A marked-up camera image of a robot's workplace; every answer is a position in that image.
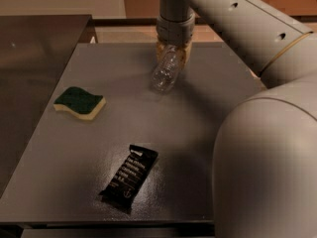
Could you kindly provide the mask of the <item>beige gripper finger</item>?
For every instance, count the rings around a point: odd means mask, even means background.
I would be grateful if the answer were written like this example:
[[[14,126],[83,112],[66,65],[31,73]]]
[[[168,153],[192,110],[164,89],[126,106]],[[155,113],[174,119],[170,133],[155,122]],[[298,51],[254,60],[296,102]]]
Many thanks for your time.
[[[187,42],[180,49],[180,68],[184,69],[187,62],[189,61],[190,54],[192,49],[192,42]]]
[[[162,41],[161,39],[158,39],[156,44],[156,54],[157,54],[158,63],[162,62],[167,51],[168,51],[168,44]]]

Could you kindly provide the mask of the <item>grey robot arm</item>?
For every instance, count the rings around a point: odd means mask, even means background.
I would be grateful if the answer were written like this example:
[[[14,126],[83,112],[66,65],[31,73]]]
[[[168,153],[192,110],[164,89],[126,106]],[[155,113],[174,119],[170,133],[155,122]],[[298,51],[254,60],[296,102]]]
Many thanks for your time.
[[[216,238],[317,238],[315,33],[262,0],[160,0],[159,40],[188,43],[196,16],[265,86],[214,144]]]

